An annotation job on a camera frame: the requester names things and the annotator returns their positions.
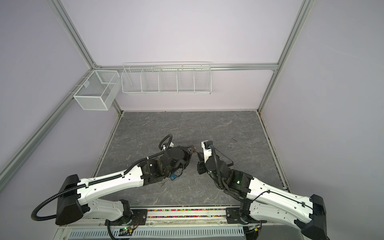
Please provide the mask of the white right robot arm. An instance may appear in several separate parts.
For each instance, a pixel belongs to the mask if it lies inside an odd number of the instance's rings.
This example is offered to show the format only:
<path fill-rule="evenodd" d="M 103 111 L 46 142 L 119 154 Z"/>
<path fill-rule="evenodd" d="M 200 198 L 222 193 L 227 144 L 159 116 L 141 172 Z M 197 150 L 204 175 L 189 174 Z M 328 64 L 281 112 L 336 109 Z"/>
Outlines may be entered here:
<path fill-rule="evenodd" d="M 207 173 L 216 187 L 241 203 L 239 223 L 280 223 L 301 231 L 311 240 L 327 240 L 324 199 L 316 194 L 300 196 L 270 186 L 256 177 L 231 169 L 217 155 L 212 141 L 201 143 L 200 174 Z"/>

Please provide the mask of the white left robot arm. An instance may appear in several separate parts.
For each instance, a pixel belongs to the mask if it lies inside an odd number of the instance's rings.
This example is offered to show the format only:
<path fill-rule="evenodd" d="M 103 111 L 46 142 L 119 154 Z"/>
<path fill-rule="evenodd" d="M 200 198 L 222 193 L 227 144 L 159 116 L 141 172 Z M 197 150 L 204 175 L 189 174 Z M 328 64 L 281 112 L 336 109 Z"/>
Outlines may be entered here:
<path fill-rule="evenodd" d="M 130 222 L 133 212 L 127 200 L 108 201 L 103 197 L 159 183 L 177 171 L 183 171 L 190 163 L 194 147 L 174 146 L 172 139 L 171 134 L 167 135 L 159 143 L 160 152 L 134 162 L 126 170 L 93 178 L 68 176 L 57 194 L 32 211 L 32 220 L 55 220 L 58 226 L 82 219 Z"/>

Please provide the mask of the white mesh box basket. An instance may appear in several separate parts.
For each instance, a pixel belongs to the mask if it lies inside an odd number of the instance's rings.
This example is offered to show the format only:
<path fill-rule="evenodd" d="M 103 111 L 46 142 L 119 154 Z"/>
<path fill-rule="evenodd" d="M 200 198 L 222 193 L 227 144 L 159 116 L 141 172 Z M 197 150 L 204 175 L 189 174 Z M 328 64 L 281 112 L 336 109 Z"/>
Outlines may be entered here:
<path fill-rule="evenodd" d="M 121 88 L 118 71 L 94 70 L 74 93 L 83 110 L 108 111 Z"/>

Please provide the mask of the aluminium frame corner post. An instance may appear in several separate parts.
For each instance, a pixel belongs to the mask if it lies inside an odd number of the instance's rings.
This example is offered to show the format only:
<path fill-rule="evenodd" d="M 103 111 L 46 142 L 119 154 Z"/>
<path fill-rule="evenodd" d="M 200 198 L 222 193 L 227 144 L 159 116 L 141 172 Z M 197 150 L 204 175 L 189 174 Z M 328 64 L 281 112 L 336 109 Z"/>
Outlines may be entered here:
<path fill-rule="evenodd" d="M 67 13 L 62 1 L 47 0 L 47 3 L 51 7 L 54 15 L 56 16 L 56 18 L 64 28 L 65 32 L 68 34 L 70 40 L 74 44 L 75 48 L 77 49 L 80 56 L 83 58 L 83 60 L 87 64 L 87 66 L 90 69 L 97 68 L 98 67 L 97 63 L 91 56 L 89 50 L 87 49 L 74 23 L 72 22 L 69 14 Z"/>

